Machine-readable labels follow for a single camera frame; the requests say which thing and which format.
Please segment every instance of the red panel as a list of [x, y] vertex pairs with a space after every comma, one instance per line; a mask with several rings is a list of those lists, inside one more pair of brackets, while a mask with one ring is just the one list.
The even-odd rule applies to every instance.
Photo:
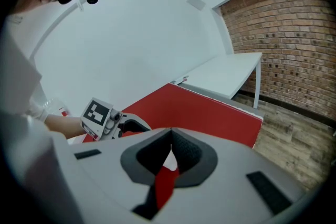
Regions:
[[162, 166], [155, 176], [155, 196], [158, 210], [160, 210], [172, 196], [175, 180], [180, 174], [178, 171], [178, 168], [175, 171], [170, 171], [168, 168]]
[[89, 142], [94, 142], [94, 139], [91, 135], [89, 134], [86, 134], [84, 140], [83, 140], [83, 143], [89, 143]]
[[180, 127], [249, 147], [253, 147], [262, 124], [255, 116], [172, 84], [123, 111], [138, 115], [152, 129]]

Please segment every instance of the white table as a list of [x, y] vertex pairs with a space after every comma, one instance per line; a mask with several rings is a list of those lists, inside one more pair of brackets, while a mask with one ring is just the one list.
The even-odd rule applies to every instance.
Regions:
[[231, 99], [256, 69], [256, 93], [253, 107], [258, 107], [261, 81], [261, 52], [220, 55], [185, 74], [184, 84], [220, 93]]

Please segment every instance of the person's arm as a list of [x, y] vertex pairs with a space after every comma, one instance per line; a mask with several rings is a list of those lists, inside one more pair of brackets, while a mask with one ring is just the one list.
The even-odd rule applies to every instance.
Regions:
[[44, 123], [51, 131], [62, 133], [66, 139], [86, 134], [79, 118], [48, 115]]

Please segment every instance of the table leg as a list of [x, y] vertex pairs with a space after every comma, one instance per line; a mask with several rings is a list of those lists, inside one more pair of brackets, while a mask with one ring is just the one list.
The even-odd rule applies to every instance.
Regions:
[[254, 96], [253, 108], [258, 108], [259, 94], [260, 94], [260, 82], [261, 82], [261, 60], [257, 63], [256, 66], [256, 93]]

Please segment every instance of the brick wall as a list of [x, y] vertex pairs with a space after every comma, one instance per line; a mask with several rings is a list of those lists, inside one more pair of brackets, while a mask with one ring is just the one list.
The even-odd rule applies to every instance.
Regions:
[[[336, 119], [336, 17], [328, 0], [231, 0], [235, 52], [262, 52], [261, 94]], [[254, 92], [255, 74], [243, 90]]]

